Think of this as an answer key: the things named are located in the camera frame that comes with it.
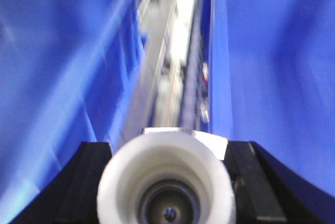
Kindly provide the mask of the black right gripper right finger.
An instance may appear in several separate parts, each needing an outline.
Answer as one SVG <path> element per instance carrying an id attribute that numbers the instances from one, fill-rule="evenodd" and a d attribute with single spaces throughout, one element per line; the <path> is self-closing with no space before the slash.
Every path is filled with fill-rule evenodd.
<path id="1" fill-rule="evenodd" d="M 229 141 L 223 161 L 237 223 L 327 223 L 327 194 L 253 141 Z"/>

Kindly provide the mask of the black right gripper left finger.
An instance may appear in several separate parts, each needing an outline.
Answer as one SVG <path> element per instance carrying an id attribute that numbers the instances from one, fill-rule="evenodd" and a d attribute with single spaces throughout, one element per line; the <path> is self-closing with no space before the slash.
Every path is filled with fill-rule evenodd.
<path id="1" fill-rule="evenodd" d="M 107 142 L 81 142 L 74 156 L 12 223 L 98 223 L 96 196 L 111 159 Z"/>

